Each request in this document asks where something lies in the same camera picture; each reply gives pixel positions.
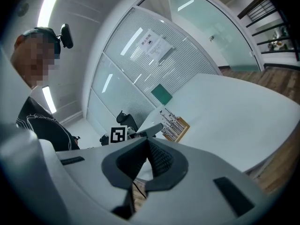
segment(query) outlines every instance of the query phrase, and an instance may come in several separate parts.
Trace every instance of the signboard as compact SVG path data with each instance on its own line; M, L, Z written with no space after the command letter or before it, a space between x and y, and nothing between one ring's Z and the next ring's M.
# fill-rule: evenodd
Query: signboard
M167 41L150 29L141 38L138 45L155 62L159 62L172 48Z

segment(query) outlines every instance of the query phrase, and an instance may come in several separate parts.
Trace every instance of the black office chair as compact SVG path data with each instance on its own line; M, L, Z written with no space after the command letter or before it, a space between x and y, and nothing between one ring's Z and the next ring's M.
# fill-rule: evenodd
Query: black office chair
M131 116L131 114L126 115L126 114L123 113L123 110L117 116L116 121L120 125L127 125L127 127L132 127L133 130L136 131L136 132L139 129L138 126L135 123L135 120Z

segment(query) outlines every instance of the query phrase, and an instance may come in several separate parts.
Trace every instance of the black cable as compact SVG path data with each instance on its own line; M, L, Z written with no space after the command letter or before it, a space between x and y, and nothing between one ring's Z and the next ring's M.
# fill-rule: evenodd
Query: black cable
M138 186L135 184L135 182L133 182L133 184L135 185L135 187L137 188L137 190L139 190L139 192L142 194L142 196L143 196L145 199L147 199L146 196L144 195L144 193L142 193L142 192L140 191L140 189L138 188Z

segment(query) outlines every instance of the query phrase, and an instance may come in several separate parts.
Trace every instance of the ear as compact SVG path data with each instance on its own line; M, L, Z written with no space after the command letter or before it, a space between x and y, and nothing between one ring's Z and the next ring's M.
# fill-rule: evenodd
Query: ear
M25 41L25 36L24 35L20 35L18 36L17 40L15 41L15 45L14 45L14 48L15 50L17 49L17 47L23 43Z

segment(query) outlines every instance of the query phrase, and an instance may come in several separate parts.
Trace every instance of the wall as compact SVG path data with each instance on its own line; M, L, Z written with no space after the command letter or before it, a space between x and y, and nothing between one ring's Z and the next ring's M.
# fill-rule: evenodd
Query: wall
M101 146L100 135L93 129L89 122L82 118L73 124L67 124L65 128L72 136L80 136L78 146L80 149Z
M95 36L93 46L88 56L82 88L81 105L84 117L86 117L92 79L100 60L101 51L104 49L104 46L111 33L114 31L115 26L117 26L122 17L125 16L125 14L137 3L137 1L139 0L114 0L115 7L107 15Z
M300 67L293 52L267 53L262 55L265 63L287 64Z

